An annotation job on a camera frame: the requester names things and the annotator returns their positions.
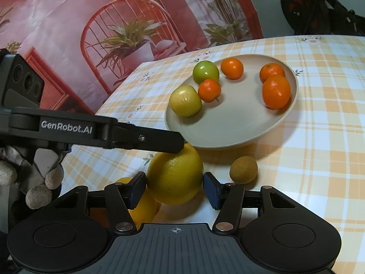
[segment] bamboo plant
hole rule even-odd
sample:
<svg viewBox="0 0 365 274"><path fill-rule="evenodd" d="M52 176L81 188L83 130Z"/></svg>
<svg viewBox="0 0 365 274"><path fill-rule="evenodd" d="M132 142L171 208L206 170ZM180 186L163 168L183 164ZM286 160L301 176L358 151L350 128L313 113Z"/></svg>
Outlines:
<svg viewBox="0 0 365 274"><path fill-rule="evenodd" d="M204 31L210 36L209 46L239 42L247 37L248 30L242 28L246 19L237 0L213 0L208 7L225 22L225 26L207 24Z"/></svg>

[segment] checkered tablecloth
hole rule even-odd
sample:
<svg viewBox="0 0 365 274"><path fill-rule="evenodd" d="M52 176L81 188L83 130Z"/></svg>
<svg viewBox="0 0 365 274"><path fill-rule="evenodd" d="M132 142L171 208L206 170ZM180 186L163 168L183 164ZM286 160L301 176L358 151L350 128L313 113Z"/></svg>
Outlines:
<svg viewBox="0 0 365 274"><path fill-rule="evenodd" d="M326 219L340 232L342 249L333 270L365 273L365 38L293 36L213 47L144 63L109 97L98 115L166 129L172 91L201 60L266 54L287 63L299 81L299 97L284 123L256 143L234 150L199 151L204 170L231 182L229 167L251 155L259 165L249 188L272 185ZM121 177L146 171L154 153L73 146L63 161L63 192L76 185L103 189ZM244 211L241 224L255 217ZM157 222L207 222L217 212L200 192L180 207L163 205Z"/></svg>

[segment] printed backdrop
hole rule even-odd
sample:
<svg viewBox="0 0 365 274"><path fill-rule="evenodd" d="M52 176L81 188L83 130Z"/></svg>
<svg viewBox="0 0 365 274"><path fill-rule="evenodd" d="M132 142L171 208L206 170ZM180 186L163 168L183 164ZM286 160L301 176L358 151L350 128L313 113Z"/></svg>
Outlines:
<svg viewBox="0 0 365 274"><path fill-rule="evenodd" d="M0 47L44 79L43 109L92 114L142 62L262 37L251 0L0 0Z"/></svg>

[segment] orange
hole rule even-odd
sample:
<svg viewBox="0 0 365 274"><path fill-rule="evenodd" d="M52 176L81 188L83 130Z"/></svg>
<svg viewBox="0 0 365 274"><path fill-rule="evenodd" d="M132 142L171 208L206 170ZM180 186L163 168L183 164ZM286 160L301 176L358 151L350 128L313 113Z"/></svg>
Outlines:
<svg viewBox="0 0 365 274"><path fill-rule="evenodd" d="M243 74L243 64L236 58L225 59L220 64L220 69L228 79L238 79Z"/></svg>
<svg viewBox="0 0 365 274"><path fill-rule="evenodd" d="M280 75L269 77L262 86L262 99L270 109L281 109L290 99L290 84Z"/></svg>
<svg viewBox="0 0 365 274"><path fill-rule="evenodd" d="M269 63L260 70L260 80L264 83L272 75L281 75L285 77L285 71L282 66L277 63Z"/></svg>
<svg viewBox="0 0 365 274"><path fill-rule="evenodd" d="M222 92L222 88L218 81L214 79L204 80L198 89L198 95L204 102L211 102L218 98Z"/></svg>

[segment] crosshair marking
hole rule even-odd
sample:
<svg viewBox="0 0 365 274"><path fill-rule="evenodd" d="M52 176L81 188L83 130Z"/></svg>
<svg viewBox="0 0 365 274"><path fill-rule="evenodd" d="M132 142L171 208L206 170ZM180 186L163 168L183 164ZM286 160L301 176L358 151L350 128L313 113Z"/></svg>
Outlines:
<svg viewBox="0 0 365 274"><path fill-rule="evenodd" d="M176 228L173 228L172 230L170 230L170 231L173 231L174 233L179 233L179 232L181 232L181 231L183 231L182 229L180 229L180 228L178 228L178 227L176 227Z"/></svg>

